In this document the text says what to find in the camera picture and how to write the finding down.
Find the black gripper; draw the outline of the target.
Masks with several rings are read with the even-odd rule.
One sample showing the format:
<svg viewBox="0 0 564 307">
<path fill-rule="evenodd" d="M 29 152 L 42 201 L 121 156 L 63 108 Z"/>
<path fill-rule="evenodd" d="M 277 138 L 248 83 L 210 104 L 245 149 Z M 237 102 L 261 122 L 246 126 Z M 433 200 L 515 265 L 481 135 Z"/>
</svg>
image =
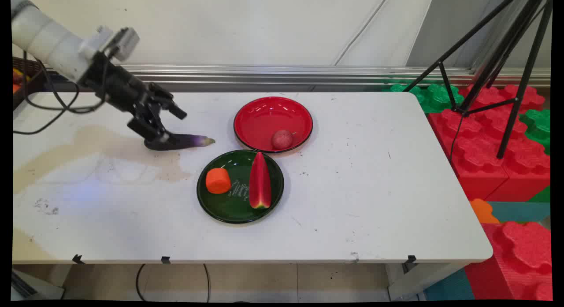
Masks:
<svg viewBox="0 0 564 307">
<path fill-rule="evenodd" d="M 111 55 L 96 52 L 79 86 L 92 89 L 105 104 L 133 115 L 127 127 L 147 142 L 166 142 L 169 133 L 161 122 L 161 109 L 183 120 L 187 113 L 173 96 L 155 83 L 145 84 L 121 66 L 111 63 Z"/>
</svg>

